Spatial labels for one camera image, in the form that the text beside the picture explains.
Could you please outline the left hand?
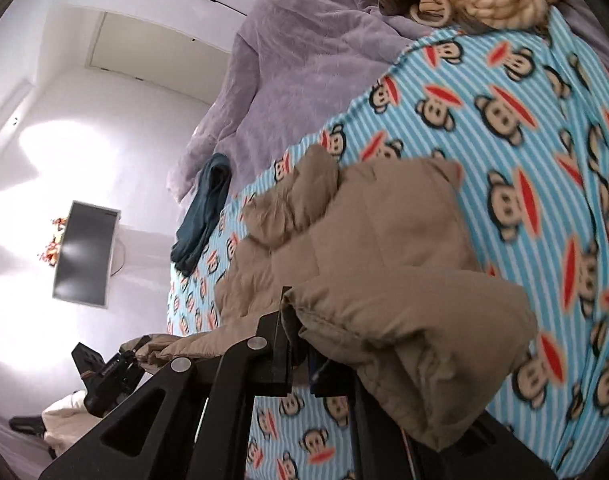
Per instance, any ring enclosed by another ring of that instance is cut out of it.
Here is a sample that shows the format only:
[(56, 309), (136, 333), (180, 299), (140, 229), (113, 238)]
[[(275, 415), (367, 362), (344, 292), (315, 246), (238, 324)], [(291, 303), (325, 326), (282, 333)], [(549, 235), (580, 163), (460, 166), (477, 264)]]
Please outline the left hand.
[(92, 370), (86, 370), (85, 372), (83, 372), (80, 377), (82, 380), (86, 380), (86, 379), (91, 379), (93, 377), (96, 376), (96, 373), (93, 372)]

